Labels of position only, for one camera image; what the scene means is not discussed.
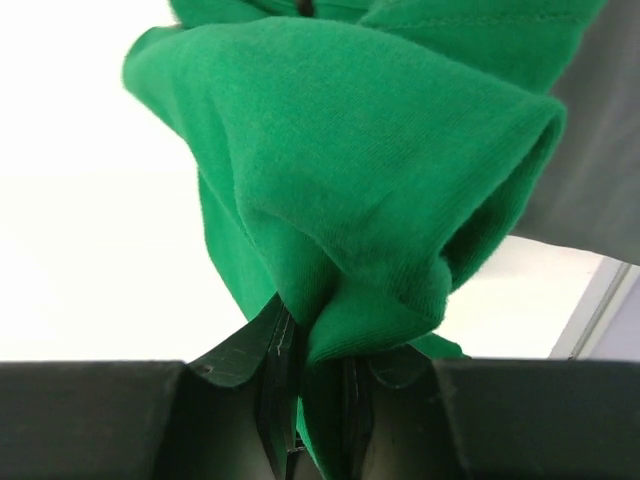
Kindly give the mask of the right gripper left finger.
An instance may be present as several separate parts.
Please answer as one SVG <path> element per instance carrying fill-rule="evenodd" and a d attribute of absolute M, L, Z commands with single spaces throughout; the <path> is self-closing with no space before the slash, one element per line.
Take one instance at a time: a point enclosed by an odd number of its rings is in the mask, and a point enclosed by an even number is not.
<path fill-rule="evenodd" d="M 201 479 L 286 479 L 295 451 L 301 334 L 279 295 L 190 363 L 206 382 Z"/>

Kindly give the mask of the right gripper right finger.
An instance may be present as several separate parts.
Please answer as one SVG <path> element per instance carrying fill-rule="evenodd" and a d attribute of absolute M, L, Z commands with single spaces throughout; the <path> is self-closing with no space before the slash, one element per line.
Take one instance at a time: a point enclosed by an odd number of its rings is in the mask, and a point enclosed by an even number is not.
<path fill-rule="evenodd" d="M 349 479 L 471 479 L 454 426 L 467 362 L 403 347 L 344 362 L 343 451 Z"/>

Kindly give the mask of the green t shirt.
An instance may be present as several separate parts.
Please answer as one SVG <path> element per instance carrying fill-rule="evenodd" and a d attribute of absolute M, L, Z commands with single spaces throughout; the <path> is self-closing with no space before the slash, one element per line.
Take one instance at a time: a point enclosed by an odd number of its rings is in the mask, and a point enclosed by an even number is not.
<path fill-rule="evenodd" d="M 210 258 L 247 317 L 307 334 L 298 425 L 348 477 L 340 362 L 434 335 L 564 130 L 550 95 L 599 1 L 176 1 L 125 88 L 188 145 Z"/>

